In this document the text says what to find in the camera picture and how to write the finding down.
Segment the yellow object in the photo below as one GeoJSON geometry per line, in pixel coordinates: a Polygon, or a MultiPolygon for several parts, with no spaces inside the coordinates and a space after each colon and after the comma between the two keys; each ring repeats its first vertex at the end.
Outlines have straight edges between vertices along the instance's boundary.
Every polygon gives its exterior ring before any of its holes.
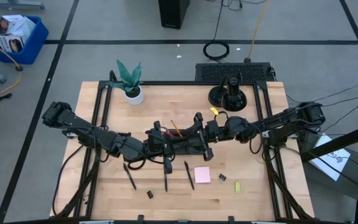
{"type": "Polygon", "coordinates": [[[175,125],[175,123],[171,120],[171,123],[173,124],[173,126],[175,127],[175,129],[177,130],[178,134],[180,137],[183,137],[181,134],[180,134],[180,131],[178,129],[178,127],[175,125]]]}
{"type": "MultiPolygon", "coordinates": [[[[5,51],[3,51],[3,49],[0,48],[0,51],[1,51],[4,55],[6,55],[9,59],[11,59],[12,62],[16,65],[17,68],[20,67],[20,65],[19,65],[9,54],[7,54],[5,51]]],[[[11,86],[9,86],[8,88],[6,88],[5,90],[0,91],[0,95],[3,94],[4,92],[10,90],[11,88],[14,88],[17,84],[19,84],[20,79],[22,78],[22,73],[21,73],[21,72],[18,72],[18,73],[19,73],[19,74],[18,74],[18,76],[17,76],[16,82],[13,83],[13,84],[12,84],[11,86]]]]}
{"type": "Polygon", "coordinates": [[[269,3],[269,1],[270,0],[265,1],[264,9],[262,10],[262,13],[260,13],[259,20],[258,20],[258,23],[256,25],[255,32],[254,32],[254,37],[252,38],[251,49],[249,50],[248,58],[251,58],[251,53],[252,53],[252,49],[254,48],[254,42],[255,42],[255,38],[256,38],[256,33],[258,33],[260,22],[262,21],[264,15],[265,15],[267,4],[269,3]]]}
{"type": "Polygon", "coordinates": [[[215,114],[215,115],[218,115],[219,112],[216,110],[216,108],[210,108],[210,110],[215,114]]]}
{"type": "Polygon", "coordinates": [[[236,193],[239,194],[240,193],[240,182],[236,181],[236,193]]]}

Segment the pink sticky note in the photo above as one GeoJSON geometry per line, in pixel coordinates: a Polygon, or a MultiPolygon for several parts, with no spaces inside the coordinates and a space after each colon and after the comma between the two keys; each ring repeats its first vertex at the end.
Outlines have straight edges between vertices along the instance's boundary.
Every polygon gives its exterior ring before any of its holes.
{"type": "Polygon", "coordinates": [[[211,183],[211,175],[209,174],[209,167],[195,167],[194,176],[196,184],[211,183]]]}

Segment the yellow cable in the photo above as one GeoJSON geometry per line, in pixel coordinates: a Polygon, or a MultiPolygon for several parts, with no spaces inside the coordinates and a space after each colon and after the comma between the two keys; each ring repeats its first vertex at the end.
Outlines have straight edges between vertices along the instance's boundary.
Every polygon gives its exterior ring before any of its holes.
{"type": "Polygon", "coordinates": [[[266,11],[266,8],[267,8],[267,4],[269,3],[269,1],[270,0],[265,1],[264,9],[262,10],[262,13],[260,13],[259,20],[258,20],[258,23],[256,25],[255,32],[254,32],[254,37],[252,38],[251,49],[249,50],[248,58],[251,58],[251,53],[252,53],[252,49],[254,48],[254,42],[255,42],[255,38],[256,38],[256,33],[258,33],[260,22],[264,18],[265,11],[266,11]]]}
{"type": "MultiPolygon", "coordinates": [[[[1,49],[1,48],[0,48],[0,51],[1,51],[4,55],[6,55],[9,59],[11,59],[12,62],[16,65],[17,68],[20,68],[20,65],[19,65],[9,54],[7,54],[7,53],[6,53],[5,51],[3,51],[3,49],[1,49]]],[[[18,74],[18,76],[17,76],[16,82],[13,83],[13,84],[12,84],[11,86],[9,86],[8,88],[6,88],[5,90],[0,91],[0,95],[3,94],[3,93],[5,93],[6,91],[10,90],[11,88],[14,88],[17,84],[19,84],[20,79],[22,78],[22,72],[19,72],[19,71],[18,71],[18,73],[19,73],[19,74],[18,74]]]]}

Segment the potted plant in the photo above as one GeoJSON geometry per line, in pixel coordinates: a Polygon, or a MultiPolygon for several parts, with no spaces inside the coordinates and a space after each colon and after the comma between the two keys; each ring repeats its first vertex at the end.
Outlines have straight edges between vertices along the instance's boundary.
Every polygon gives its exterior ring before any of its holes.
{"type": "Polygon", "coordinates": [[[121,82],[109,82],[109,85],[124,90],[128,103],[132,105],[140,104],[143,101],[143,91],[140,86],[141,82],[139,81],[142,73],[140,63],[136,66],[132,74],[128,72],[127,68],[119,60],[117,60],[117,67],[121,82]]]}

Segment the box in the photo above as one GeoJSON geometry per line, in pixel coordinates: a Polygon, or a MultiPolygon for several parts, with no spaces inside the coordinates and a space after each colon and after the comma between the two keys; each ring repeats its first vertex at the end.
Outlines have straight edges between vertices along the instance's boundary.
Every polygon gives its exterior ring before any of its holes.
{"type": "MultiPolygon", "coordinates": [[[[41,48],[48,37],[49,31],[42,23],[40,17],[27,16],[27,18],[35,23],[34,30],[31,32],[31,35],[20,52],[7,52],[7,54],[19,64],[30,65],[35,62],[38,53],[41,51],[41,48]]],[[[2,52],[0,52],[0,61],[12,63],[12,61],[2,52]]]]}

